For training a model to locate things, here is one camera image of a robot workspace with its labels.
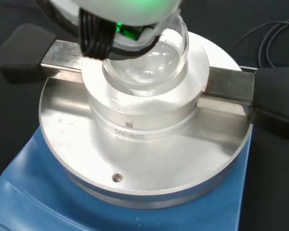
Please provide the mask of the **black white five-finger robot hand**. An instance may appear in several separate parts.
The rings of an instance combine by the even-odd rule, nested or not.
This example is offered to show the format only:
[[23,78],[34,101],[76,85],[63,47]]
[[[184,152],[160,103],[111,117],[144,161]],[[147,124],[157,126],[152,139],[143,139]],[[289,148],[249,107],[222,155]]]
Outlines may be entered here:
[[56,20],[98,60],[143,56],[180,14],[179,0],[47,0]]

